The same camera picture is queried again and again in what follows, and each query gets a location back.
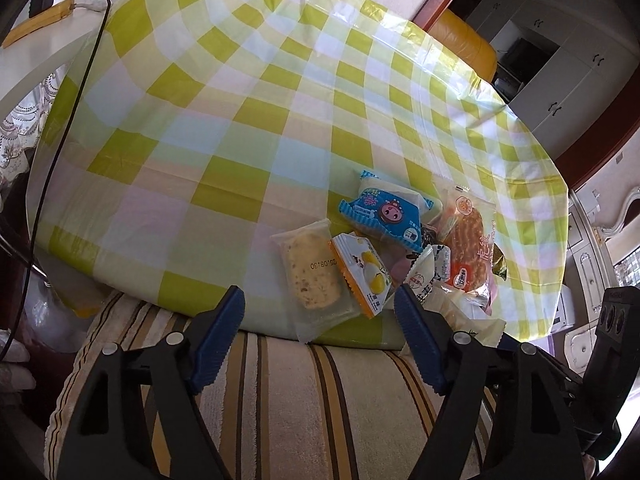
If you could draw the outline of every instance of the yellow cushion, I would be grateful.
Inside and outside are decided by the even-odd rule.
[[[465,61],[489,83],[498,60],[494,48],[449,9],[429,29],[429,34]]]

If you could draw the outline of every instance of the plastic tablecloth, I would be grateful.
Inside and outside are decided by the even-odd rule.
[[[91,49],[49,115],[31,218]],[[244,328],[294,337],[270,236],[325,217],[348,231],[337,206],[356,196],[362,169],[429,194],[439,174],[495,203],[508,280],[497,279],[494,316],[521,340],[548,332],[566,257],[564,181],[488,83],[370,0],[121,1],[37,242],[185,314],[239,285]],[[398,344],[392,313],[345,327],[332,342]]]

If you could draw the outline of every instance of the black cable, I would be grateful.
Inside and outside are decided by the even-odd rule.
[[[78,95],[76,96],[76,100],[74,102],[73,108],[71,108],[71,114],[69,115],[69,120],[66,123],[66,128],[64,133],[62,134],[60,143],[58,145],[58,148],[56,149],[56,153],[53,155],[53,160],[51,161],[51,167],[49,168],[49,172],[47,173],[47,177],[44,181],[44,186],[42,187],[40,201],[38,202],[38,209],[36,211],[36,216],[33,219],[33,231],[31,232],[31,243],[29,245],[29,261],[27,264],[26,275],[24,277],[24,284],[22,286],[22,299],[20,300],[20,307],[18,307],[18,313],[15,316],[14,325],[12,327],[11,333],[9,334],[9,337],[6,340],[4,348],[0,352],[0,363],[4,360],[4,357],[9,351],[9,347],[11,346],[11,343],[14,341],[15,334],[18,332],[18,327],[20,326],[20,319],[22,318],[22,313],[24,311],[24,303],[27,299],[27,290],[29,288],[29,280],[31,277],[31,266],[33,265],[33,261],[34,261],[34,251],[36,247],[36,235],[38,233],[38,223],[40,222],[40,214],[42,213],[42,206],[44,204],[45,195],[47,193],[47,189],[49,189],[51,176],[53,175],[53,171],[56,168],[56,163],[58,161],[58,158],[60,158],[60,153],[62,152],[62,147],[64,146],[66,136],[68,136],[69,128],[71,127],[71,123],[73,122],[74,116],[76,115],[76,110],[78,109],[80,98],[82,97],[82,90],[84,89],[86,80],[89,77],[89,70],[91,69],[91,65],[94,63],[95,53],[98,51],[98,45],[100,44],[100,39],[102,38],[102,34],[104,32],[104,27],[107,24],[107,17],[109,16],[110,10],[111,10],[111,0],[107,0],[107,9],[104,11],[102,24],[100,25],[100,30],[98,31],[98,36],[95,40],[94,50],[91,53],[91,57],[89,58],[89,63],[86,66],[86,70],[84,71],[82,82],[78,87]]]

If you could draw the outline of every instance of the yellow wooden object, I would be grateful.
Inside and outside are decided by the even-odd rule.
[[[59,22],[63,18],[69,16],[74,10],[75,0],[64,0],[47,10],[43,10],[37,16],[29,18],[25,22],[22,22],[17,27],[12,28],[4,38],[2,47],[7,48],[12,43],[24,38],[26,35],[31,34],[39,28],[51,25],[51,23]]]
[[[435,38],[489,83],[498,65],[494,48],[449,9],[429,29]]]

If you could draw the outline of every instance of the striped towel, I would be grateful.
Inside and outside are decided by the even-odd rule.
[[[190,319],[122,293],[96,316],[51,415],[45,469],[53,480],[70,416],[102,346],[150,346]],[[171,459],[152,387],[145,418],[159,470]],[[380,350],[302,345],[239,332],[216,381],[196,398],[213,442],[237,480],[405,480],[433,429],[442,398],[411,358]],[[479,472],[495,402],[488,390],[461,478]]]

